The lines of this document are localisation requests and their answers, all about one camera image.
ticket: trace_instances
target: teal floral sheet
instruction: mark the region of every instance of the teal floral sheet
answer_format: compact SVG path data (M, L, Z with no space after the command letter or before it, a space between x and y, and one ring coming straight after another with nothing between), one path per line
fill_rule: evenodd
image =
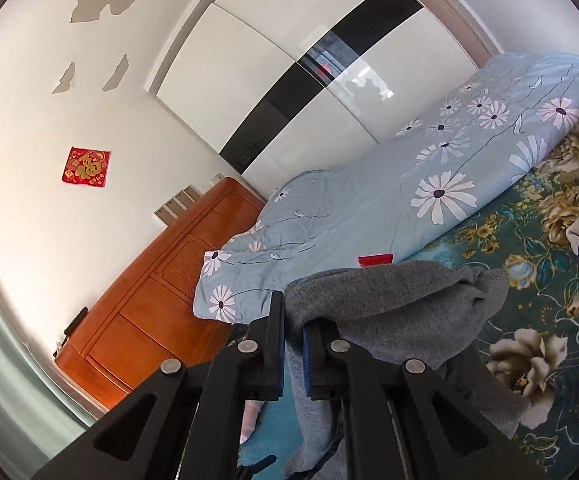
M482 361L531 409L513 441L554 480L579 465L579 265L565 230L579 216L579 124L538 168L409 259L509 273L483 328Z

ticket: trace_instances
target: bed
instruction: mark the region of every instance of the bed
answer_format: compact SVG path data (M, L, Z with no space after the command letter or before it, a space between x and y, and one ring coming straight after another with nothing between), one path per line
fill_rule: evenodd
M579 56L504 54L331 171L272 194L256 224L207 253L194 314L249 323L271 294L358 257L407 258L498 197L579 120Z
M579 124L541 158L544 162L409 259L508 270L505 306L477 339L484 364L496 360L490 347L501 340L513 341L519 329L534 337L539 347L541 341L561 343L560 354L545 359L546 388L532 396L532 409L513 438L549 478L560 480L579 465L579 265L565 237L565 229L579 215ZM255 224L249 234L261 225ZM508 386L520 393L529 367L522 358L512 360L517 368ZM241 450L244 463L268 452L279 457L260 480L280 478L282 465L301 442L293 401L287 395L263 408L257 430Z

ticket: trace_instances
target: daisy pattern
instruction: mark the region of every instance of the daisy pattern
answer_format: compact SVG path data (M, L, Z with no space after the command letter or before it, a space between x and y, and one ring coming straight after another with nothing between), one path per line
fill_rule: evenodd
M422 218L431 209L432 223L443 225L445 222L441 207L441 203L443 203L457 220L461 221L467 218L467 213L463 211L457 201L470 207L476 207L476 197L463 191L463 189L475 187L471 180L463 182L464 178L463 173L457 173L452 177L451 171L445 171L440 179L438 175L434 175L428 177L429 182L422 180L416 190L416 196L420 198L413 198L410 202L412 207L419 208L416 216Z
M227 285L218 285L217 288L212 290L210 303L213 305L210 307L210 314L216 312L215 317L219 321L231 323L236 319L236 310L230 308L230 305L233 305L236 301L232 298L232 289L228 288Z
M394 137L400 137L401 135L405 135L410 130L416 130L421 126L423 126L423 121L420 119L414 119L413 121L409 121L409 123L407 123L399 131L396 132Z
M487 110L492 104L492 100L486 95L480 96L478 99L474 99L470 104L467 105L467 111L472 115L481 114Z
M263 243L259 242L258 240L254 240L247 246L247 250L250 251L250 253L258 253L260 251L265 251L265 245L263 245Z
M480 83L467 83L458 89L458 93L464 94L466 92L471 92L474 88L478 88L480 85Z
M420 162L417 162L416 165L418 166L419 164L422 164L425 160L431 157L434 152L436 152L436 150L438 150L438 146L436 146L436 144L431 144L427 148L423 148L421 153L416 155L416 160L420 160Z
M234 240L236 240L237 238L240 238L241 236L245 236L245 235L249 235L249 231L245 231L244 233L239 233L237 235L234 235L233 237L230 238L230 243L233 242Z
M261 229L263 229L263 226L261 225L261 221L257 220L256 224L254 224L249 231L246 231L246 234L250 234L253 235L254 233L259 232Z
M505 103L494 101L486 113L481 115L478 120L481 122L483 128L493 130L497 126L503 126L503 123L507 121L508 115L509 110L506 109Z
M438 149L441 151L441 164L446 164L447 159L450 154L456 157L461 157L465 155L464 152L460 151L460 148L469 148L472 144L469 142L469 137L464 137L464 132L460 132L452 140L447 142L441 142Z
M279 195L274 199L274 203L278 204L281 200L283 200L287 195L288 192L290 191L289 187L286 187L283 191L281 191L279 193Z
M438 123L427 126L427 136L439 136L442 134L453 134L460 121L455 118L447 118Z
M461 102L458 99L449 99L445 101L443 107L441 108L442 116L454 115L460 110Z
M536 114L540 116L541 121L548 121L554 118L554 126L559 128L565 125L565 131L569 132L570 129L579 120L579 109L570 108L572 100L567 97L562 99L552 99L548 103L544 103Z
M511 178L512 184L531 170L532 166L541 162L547 153L547 143L545 139L537 140L533 135L527 138L527 144L519 140L519 142L516 143L516 147L521 150L522 157L512 153L509 156L509 161L519 168L522 173L516 174Z
M208 251L205 253L205 263L203 264L203 276L211 276L215 270L220 269L222 262L228 261L232 255L223 251Z

